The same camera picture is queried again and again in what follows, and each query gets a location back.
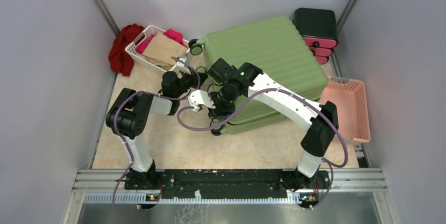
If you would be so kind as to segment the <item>green hard-shell suitcase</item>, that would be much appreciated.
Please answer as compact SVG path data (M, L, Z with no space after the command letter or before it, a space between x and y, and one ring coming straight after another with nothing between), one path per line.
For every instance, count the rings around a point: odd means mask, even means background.
M276 16L192 39L193 55L204 52L206 68L218 59L239 68L251 63L290 91L318 101L328 77L288 16Z

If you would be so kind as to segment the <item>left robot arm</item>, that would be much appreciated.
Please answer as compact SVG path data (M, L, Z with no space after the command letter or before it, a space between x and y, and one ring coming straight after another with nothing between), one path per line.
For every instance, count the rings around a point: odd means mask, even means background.
M172 116L190 91L199 89L208 78L204 68L190 74L174 71L162 75L158 93L123 88L106 115L106 126L123 142L130 158L124 174L125 189L153 189L158 184L156 164L143 135L150 112Z

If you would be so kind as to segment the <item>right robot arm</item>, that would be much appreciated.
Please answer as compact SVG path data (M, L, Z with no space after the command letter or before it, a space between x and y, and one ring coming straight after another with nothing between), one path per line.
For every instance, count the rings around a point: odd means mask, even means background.
M250 101L257 100L306 131L301 141L303 155L296 169L296 181L302 188L315 184L322 159L334 137L339 135L336 105L330 101L320 104L307 100L251 63L236 68L220 58L207 73L221 87L209 94L212 107L208 109L208 115L211 119L225 124Z

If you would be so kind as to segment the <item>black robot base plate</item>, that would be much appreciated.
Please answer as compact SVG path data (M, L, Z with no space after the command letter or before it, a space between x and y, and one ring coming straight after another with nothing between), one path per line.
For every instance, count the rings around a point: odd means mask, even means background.
M165 169L144 175L131 170L126 190L161 190L162 199L189 199L198 191L203 199L285 199L300 189L328 188L329 174L319 170L312 178L296 169Z

